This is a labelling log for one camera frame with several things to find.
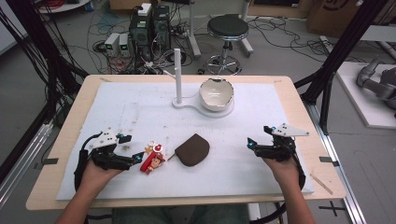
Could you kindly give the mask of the black tape strip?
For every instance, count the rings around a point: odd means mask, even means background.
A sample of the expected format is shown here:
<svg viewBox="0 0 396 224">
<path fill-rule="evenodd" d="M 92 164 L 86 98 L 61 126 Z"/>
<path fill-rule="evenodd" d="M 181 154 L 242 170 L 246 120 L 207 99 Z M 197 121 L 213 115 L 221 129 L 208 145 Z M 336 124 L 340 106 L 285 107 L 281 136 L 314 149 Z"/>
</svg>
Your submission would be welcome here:
<svg viewBox="0 0 396 224">
<path fill-rule="evenodd" d="M 331 157 L 319 157 L 320 162 L 331 163 L 334 167 L 338 167 L 340 164 L 338 161 L 334 161 Z"/>
<path fill-rule="evenodd" d="M 34 169 L 41 170 L 45 165 L 57 164 L 58 160 L 58 158 L 44 159 L 41 162 L 37 162 L 34 165 Z"/>
</svg>

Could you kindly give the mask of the thin wooden stick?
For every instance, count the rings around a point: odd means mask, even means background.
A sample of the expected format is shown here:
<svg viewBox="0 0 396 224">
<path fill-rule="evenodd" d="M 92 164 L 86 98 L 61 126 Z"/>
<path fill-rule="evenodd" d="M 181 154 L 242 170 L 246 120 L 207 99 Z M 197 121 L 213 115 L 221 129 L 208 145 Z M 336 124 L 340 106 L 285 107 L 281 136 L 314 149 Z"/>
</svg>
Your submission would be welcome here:
<svg viewBox="0 0 396 224">
<path fill-rule="evenodd" d="M 314 174 L 310 174 L 312 179 L 314 179 L 320 186 L 322 186 L 330 195 L 333 195 L 333 191 L 325 185 L 324 182 L 322 182 L 318 177 L 316 177 Z"/>
</svg>

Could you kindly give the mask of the white desk leg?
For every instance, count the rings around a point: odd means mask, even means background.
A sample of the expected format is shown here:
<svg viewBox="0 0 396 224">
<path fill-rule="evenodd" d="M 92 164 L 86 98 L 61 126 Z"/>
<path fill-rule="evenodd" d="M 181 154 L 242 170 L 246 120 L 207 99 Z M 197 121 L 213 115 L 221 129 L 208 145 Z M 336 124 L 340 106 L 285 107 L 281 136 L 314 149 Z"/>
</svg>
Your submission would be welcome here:
<svg viewBox="0 0 396 224">
<path fill-rule="evenodd" d="M 250 5 L 250 2 L 251 2 L 251 0 L 243 0 L 241 13 L 240 13 L 240 19 L 243 20 L 243 21 L 247 20 L 248 8 L 249 8 L 249 5 Z M 242 43 L 244 49 L 247 52 L 247 56 L 250 56 L 254 52 L 253 47 L 251 47 L 250 43 L 248 42 L 248 40 L 246 38 L 242 39 L 241 43 Z"/>
<path fill-rule="evenodd" d="M 193 57 L 198 59 L 202 56 L 202 53 L 199 49 L 198 42 L 194 35 L 194 0 L 189 0 L 189 31 L 188 31 L 188 39 L 191 45 Z"/>
</svg>

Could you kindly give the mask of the black round stool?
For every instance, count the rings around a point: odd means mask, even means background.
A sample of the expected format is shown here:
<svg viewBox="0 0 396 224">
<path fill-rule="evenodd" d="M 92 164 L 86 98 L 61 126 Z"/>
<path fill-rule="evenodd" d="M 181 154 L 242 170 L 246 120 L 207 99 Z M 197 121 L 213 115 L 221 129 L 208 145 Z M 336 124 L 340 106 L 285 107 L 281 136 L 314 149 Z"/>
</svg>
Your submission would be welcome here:
<svg viewBox="0 0 396 224">
<path fill-rule="evenodd" d="M 237 75 L 241 70 L 240 62 L 229 52 L 233 42 L 248 36 L 248 24 L 237 15 L 222 15 L 212 18 L 207 24 L 207 31 L 224 41 L 221 54 L 212 55 L 205 63 L 205 70 L 214 75 Z"/>
</svg>

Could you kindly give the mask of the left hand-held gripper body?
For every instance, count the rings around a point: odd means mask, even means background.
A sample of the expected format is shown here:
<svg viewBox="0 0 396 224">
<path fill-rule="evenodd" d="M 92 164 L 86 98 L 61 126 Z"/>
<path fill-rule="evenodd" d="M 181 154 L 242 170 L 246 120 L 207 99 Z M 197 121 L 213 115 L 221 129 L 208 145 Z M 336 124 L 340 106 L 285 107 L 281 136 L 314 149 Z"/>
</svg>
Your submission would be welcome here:
<svg viewBox="0 0 396 224">
<path fill-rule="evenodd" d="M 88 158 L 96 166 L 104 170 L 129 170 L 132 164 L 132 157 L 117 155 L 114 150 L 118 146 L 118 133 L 114 133 L 111 128 L 90 136 L 82 145 L 83 149 L 88 150 Z"/>
</svg>

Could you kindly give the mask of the brown pouch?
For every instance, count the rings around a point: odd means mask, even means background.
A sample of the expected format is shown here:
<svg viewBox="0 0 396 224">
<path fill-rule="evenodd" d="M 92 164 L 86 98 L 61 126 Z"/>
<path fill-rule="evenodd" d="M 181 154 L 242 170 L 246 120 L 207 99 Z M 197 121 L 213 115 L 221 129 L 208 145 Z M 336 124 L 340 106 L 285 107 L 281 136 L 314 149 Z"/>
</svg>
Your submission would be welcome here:
<svg viewBox="0 0 396 224">
<path fill-rule="evenodd" d="M 178 157 L 185 166 L 192 167 L 200 163 L 209 153 L 210 145 L 201 135 L 195 133 L 183 144 L 177 147 L 169 158 Z"/>
</svg>

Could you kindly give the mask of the person's left hand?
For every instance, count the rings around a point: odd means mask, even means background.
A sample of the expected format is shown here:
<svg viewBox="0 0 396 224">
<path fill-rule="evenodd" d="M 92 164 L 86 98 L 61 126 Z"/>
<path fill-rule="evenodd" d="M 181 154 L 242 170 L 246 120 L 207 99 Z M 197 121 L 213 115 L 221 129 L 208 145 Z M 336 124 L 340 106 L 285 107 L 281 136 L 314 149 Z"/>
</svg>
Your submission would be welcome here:
<svg viewBox="0 0 396 224">
<path fill-rule="evenodd" d="M 89 160 L 83 173 L 79 189 L 88 189 L 100 192 L 107 183 L 119 175 L 121 170 L 108 169 L 96 166 L 92 160 Z"/>
</svg>

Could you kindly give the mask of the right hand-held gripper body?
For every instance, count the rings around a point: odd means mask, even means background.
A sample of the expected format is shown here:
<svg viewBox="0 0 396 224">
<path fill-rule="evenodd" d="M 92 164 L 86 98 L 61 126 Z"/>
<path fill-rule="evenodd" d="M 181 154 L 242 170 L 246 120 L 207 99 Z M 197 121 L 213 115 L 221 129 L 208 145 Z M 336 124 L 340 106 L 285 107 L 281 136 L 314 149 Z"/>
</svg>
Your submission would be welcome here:
<svg viewBox="0 0 396 224">
<path fill-rule="evenodd" d="M 296 155 L 296 136 L 308 136 L 309 131 L 299 129 L 283 123 L 273 131 L 273 144 L 271 146 L 257 144 L 254 153 L 257 157 L 276 161 L 287 161 Z"/>
</svg>

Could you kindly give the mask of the black tape cross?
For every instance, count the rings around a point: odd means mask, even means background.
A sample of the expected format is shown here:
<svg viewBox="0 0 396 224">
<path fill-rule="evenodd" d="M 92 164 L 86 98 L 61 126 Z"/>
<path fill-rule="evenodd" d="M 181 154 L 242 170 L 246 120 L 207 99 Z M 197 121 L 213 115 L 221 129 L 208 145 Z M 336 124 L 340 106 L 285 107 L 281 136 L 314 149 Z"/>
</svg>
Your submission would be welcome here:
<svg viewBox="0 0 396 224">
<path fill-rule="evenodd" d="M 329 205 L 320 205 L 318 208 L 319 208 L 320 210 L 330 210 L 330 211 L 332 211 L 332 213 L 333 213 L 333 215 L 334 215 L 335 217 L 338 216 L 338 213 L 339 213 L 339 212 L 345 211 L 345 210 L 346 210 L 345 207 L 336 206 L 336 205 L 333 203 L 333 201 L 329 201 Z"/>
</svg>

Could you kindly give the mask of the red figure keychain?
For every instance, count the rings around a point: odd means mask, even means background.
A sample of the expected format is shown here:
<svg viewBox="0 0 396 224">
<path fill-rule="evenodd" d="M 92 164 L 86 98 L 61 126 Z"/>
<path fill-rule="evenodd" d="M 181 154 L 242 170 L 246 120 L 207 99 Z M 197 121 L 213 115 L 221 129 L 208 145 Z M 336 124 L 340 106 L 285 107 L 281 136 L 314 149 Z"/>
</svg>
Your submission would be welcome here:
<svg viewBox="0 0 396 224">
<path fill-rule="evenodd" d="M 148 156 L 142 163 L 140 171 L 149 175 L 165 162 L 165 158 L 163 157 L 163 146 L 154 141 L 150 141 L 145 147 L 145 152 Z"/>
</svg>

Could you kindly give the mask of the white stand with pole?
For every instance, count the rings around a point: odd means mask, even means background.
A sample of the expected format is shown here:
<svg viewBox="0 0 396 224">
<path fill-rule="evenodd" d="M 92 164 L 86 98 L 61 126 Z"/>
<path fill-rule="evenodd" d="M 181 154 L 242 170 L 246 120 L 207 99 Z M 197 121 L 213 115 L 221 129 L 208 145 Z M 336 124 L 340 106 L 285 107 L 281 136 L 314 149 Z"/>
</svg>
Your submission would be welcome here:
<svg viewBox="0 0 396 224">
<path fill-rule="evenodd" d="M 201 105 L 200 97 L 199 97 L 199 88 L 198 91 L 190 97 L 182 96 L 182 75 L 181 75 L 181 51 L 180 49 L 173 49 L 175 61 L 174 61 L 174 71 L 175 73 L 172 75 L 171 73 L 164 70 L 165 74 L 172 77 L 176 82 L 176 97 L 172 101 L 172 105 L 176 109 L 184 109 L 184 108 L 192 108 L 202 114 L 205 117 L 212 119 L 221 119 L 230 115 L 233 112 L 234 107 L 234 95 L 233 95 L 233 103 L 230 107 L 224 111 L 214 112 L 204 108 Z"/>
</svg>

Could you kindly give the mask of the aluminium rail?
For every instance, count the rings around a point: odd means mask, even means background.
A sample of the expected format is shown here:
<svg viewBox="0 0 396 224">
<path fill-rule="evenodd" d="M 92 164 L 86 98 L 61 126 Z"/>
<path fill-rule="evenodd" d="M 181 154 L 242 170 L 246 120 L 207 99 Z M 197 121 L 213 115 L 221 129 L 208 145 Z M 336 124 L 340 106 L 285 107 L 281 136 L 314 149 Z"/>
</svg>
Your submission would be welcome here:
<svg viewBox="0 0 396 224">
<path fill-rule="evenodd" d="M 320 116 L 317 107 L 315 105 L 306 105 L 305 108 L 309 117 L 312 119 L 318 136 L 330 157 L 331 164 L 335 168 L 335 171 L 338 174 L 340 181 L 346 191 L 346 196 L 343 198 L 343 204 L 346 209 L 346 213 L 350 220 L 350 223 L 367 224 L 363 212 L 361 211 L 361 207 L 355 197 L 353 189 L 348 182 L 347 175 L 343 169 L 342 163 L 339 160 L 335 147 L 332 143 L 332 139 L 319 126 Z"/>
<path fill-rule="evenodd" d="M 53 122 L 42 124 L 23 148 L 22 154 L 12 166 L 5 180 L 0 184 L 0 210 L 6 205 L 14 189 L 18 186 L 29 166 L 33 163 L 41 148 L 45 145 L 53 130 Z"/>
</svg>

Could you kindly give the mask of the person's right hand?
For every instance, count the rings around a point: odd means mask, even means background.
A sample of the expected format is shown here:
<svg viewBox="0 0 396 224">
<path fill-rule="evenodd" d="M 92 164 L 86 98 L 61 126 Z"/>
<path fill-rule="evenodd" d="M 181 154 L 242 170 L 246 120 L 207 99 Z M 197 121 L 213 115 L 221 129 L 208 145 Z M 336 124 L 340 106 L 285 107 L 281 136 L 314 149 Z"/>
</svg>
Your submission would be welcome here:
<svg viewBox="0 0 396 224">
<path fill-rule="evenodd" d="M 275 161 L 263 159 L 272 170 L 276 182 L 281 188 L 299 188 L 299 172 L 293 159 Z"/>
</svg>

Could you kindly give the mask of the cardboard box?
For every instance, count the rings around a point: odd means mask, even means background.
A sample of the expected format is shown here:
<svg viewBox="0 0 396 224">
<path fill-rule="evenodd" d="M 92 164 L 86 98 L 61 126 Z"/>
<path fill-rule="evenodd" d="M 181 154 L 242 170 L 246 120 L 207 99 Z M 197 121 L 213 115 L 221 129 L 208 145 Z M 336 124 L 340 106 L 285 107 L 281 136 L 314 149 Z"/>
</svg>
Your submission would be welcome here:
<svg viewBox="0 0 396 224">
<path fill-rule="evenodd" d="M 378 24 L 385 17 L 385 22 L 390 22 L 396 18 L 396 6 L 391 7 L 395 1 L 386 0 L 386 4 L 375 16 L 371 7 L 364 9 L 358 19 L 366 21 L 371 16 L 371 23 Z M 366 0 L 314 0 L 306 19 L 306 30 L 311 34 L 340 37 L 365 2 Z"/>
</svg>

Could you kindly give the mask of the white box on computer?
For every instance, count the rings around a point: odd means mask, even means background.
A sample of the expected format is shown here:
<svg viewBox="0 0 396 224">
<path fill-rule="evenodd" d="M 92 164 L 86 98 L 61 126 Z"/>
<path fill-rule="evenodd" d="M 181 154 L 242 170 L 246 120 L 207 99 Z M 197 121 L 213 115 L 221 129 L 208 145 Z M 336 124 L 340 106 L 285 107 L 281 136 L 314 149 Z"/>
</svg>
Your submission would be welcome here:
<svg viewBox="0 0 396 224">
<path fill-rule="evenodd" d="M 137 11 L 138 16 L 148 16 L 151 11 L 150 3 L 143 3 Z"/>
</svg>

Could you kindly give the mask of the white ceramic bowl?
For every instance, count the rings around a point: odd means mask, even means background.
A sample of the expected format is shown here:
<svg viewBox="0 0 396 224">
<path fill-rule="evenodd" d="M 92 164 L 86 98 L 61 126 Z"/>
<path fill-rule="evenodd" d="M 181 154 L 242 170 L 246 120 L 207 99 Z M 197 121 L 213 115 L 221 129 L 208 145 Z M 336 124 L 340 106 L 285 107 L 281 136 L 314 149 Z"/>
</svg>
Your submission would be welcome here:
<svg viewBox="0 0 396 224">
<path fill-rule="evenodd" d="M 233 85 L 225 78 L 209 78 L 199 88 L 201 105 L 214 112 L 228 109 L 233 103 Z"/>
</svg>

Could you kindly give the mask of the grey power supply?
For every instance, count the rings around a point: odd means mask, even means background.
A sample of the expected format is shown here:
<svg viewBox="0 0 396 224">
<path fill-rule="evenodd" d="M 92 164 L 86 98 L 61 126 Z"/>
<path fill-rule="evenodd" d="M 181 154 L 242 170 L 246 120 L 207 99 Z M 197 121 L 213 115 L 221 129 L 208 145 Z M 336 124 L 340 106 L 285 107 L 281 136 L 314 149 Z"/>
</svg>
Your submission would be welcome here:
<svg viewBox="0 0 396 224">
<path fill-rule="evenodd" d="M 110 57 L 116 57 L 120 53 L 120 35 L 111 34 L 105 41 L 106 53 Z"/>
<path fill-rule="evenodd" d="M 131 56 L 129 36 L 127 34 L 120 34 L 119 46 L 120 46 L 120 54 L 123 57 Z"/>
</svg>

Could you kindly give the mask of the white platform board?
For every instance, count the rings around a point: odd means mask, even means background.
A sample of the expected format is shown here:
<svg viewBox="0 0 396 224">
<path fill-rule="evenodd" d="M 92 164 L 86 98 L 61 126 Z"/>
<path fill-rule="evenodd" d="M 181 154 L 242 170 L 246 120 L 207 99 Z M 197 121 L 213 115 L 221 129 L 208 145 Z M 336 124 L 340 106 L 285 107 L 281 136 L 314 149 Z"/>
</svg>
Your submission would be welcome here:
<svg viewBox="0 0 396 224">
<path fill-rule="evenodd" d="M 366 63 L 344 62 L 337 76 L 366 127 L 396 130 L 396 110 L 386 106 L 372 91 L 356 84 L 358 73 L 364 66 Z"/>
</svg>

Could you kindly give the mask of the black computer tower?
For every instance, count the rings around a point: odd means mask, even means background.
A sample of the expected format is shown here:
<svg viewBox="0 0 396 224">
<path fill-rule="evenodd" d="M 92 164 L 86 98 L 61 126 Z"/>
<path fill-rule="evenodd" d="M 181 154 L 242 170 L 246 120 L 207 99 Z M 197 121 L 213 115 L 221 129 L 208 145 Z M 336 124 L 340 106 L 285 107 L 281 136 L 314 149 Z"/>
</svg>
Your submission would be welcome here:
<svg viewBox="0 0 396 224">
<path fill-rule="evenodd" d="M 170 49 L 170 9 L 169 6 L 156 6 L 153 11 L 155 41 L 158 48 Z"/>
<path fill-rule="evenodd" d="M 153 56 L 151 44 L 153 40 L 152 21 L 150 16 L 132 16 L 129 26 L 130 36 L 134 47 L 136 58 L 142 57 L 144 60 L 151 61 Z"/>
</svg>

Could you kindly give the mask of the white foam mat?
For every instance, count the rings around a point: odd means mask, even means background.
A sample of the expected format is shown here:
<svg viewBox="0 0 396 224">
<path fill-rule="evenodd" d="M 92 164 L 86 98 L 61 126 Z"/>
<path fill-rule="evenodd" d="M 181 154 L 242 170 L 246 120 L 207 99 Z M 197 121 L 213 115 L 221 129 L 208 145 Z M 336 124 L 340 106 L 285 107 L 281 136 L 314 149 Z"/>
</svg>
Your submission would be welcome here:
<svg viewBox="0 0 396 224">
<path fill-rule="evenodd" d="M 134 165 L 114 177 L 102 199 L 164 199 L 201 196 L 277 195 L 280 188 L 271 170 L 248 149 L 248 138 L 270 145 L 264 126 L 277 127 L 287 118 L 272 84 L 236 83 L 233 112 L 221 119 L 192 108 L 176 109 L 174 83 L 106 82 L 100 85 L 72 149 L 57 198 L 73 197 L 78 153 L 90 136 L 111 128 L 132 140 L 116 148 L 132 156 L 150 141 L 163 146 L 166 161 L 149 175 Z M 210 145 L 204 160 L 188 167 L 169 158 L 195 133 Z"/>
</svg>

